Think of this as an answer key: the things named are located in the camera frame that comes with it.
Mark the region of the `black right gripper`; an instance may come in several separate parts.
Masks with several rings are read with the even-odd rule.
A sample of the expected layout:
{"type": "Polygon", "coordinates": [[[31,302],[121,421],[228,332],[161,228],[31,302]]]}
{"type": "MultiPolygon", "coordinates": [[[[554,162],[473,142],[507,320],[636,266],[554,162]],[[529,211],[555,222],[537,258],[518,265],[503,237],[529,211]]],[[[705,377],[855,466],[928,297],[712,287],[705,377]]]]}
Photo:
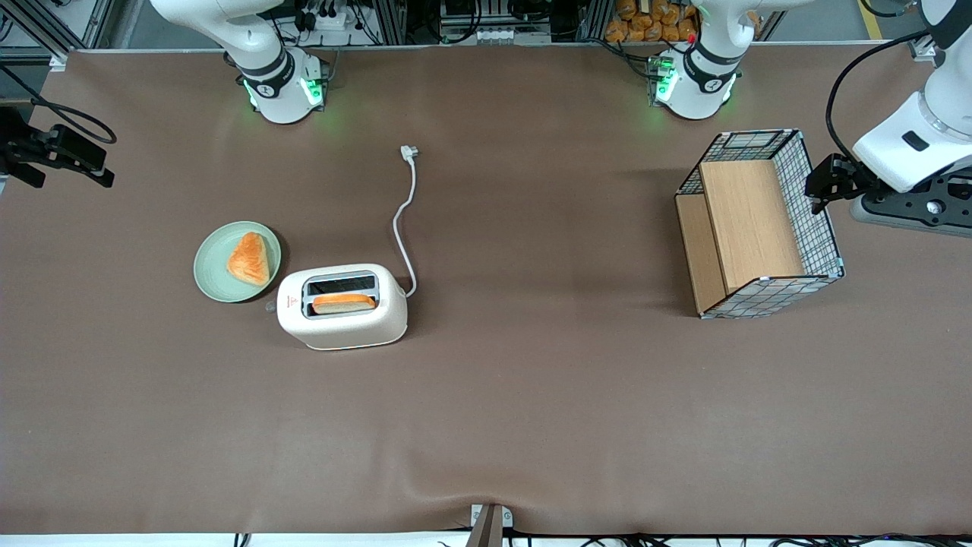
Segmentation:
{"type": "Polygon", "coordinates": [[[35,128],[15,107],[1,107],[2,177],[14,178],[41,189],[46,174],[37,165],[52,165],[90,178],[111,189],[115,174],[106,166],[106,151],[66,125],[35,128]]]}

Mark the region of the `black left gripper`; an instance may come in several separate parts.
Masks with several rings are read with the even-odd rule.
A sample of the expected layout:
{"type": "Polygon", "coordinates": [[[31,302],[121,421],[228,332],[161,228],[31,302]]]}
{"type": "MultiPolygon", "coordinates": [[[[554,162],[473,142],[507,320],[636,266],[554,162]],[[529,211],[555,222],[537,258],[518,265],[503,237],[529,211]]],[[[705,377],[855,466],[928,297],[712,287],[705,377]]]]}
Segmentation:
{"type": "Polygon", "coordinates": [[[849,201],[876,189],[876,177],[854,158],[831,153],[824,169],[814,169],[805,179],[804,194],[811,198],[811,214],[821,214],[831,201],[849,201]]]}

